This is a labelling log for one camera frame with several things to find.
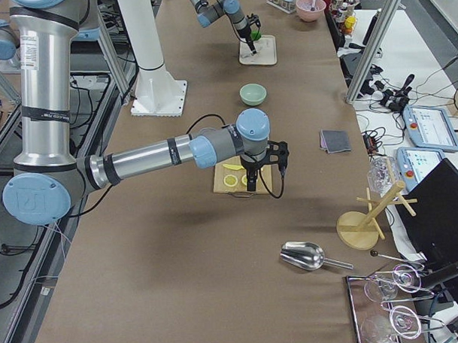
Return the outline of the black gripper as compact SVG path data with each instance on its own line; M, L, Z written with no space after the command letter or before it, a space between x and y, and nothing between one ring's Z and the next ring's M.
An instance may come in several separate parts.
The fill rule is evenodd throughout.
M243 39L250 48L250 56L256 55L256 47L254 45L254 41L251 36L251 27L250 25L246 25L240 29L238 29L238 36L239 38Z
M243 153L241 155L241 164L247 172L247 191L256 191L258 171L263 167L264 157L265 156L262 154L254 156L248 153Z

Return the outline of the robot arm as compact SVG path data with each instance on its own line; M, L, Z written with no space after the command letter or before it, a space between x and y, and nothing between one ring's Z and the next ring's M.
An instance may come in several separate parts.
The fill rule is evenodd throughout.
M180 116L187 82L167 71L150 0L117 0L139 76L135 114ZM190 0L204 27L225 15L256 54L251 25L238 0ZM70 138L71 40L99 31L96 0L11 0L11 20L20 30L23 149L14 159L14 177L3 189L3 204L23 223L45 226L64 217L94 190L117 185L134 175L195 160L199 168L233 156L253 156L256 170L268 163L268 115L249 108L235 124L181 135L122 153L73 157Z
M251 26L255 25L259 30L261 22L257 14L247 16L241 9L239 0L190 0L190 2L202 27L207 28L222 16L227 16L233 30L244 40L252 55L257 54Z

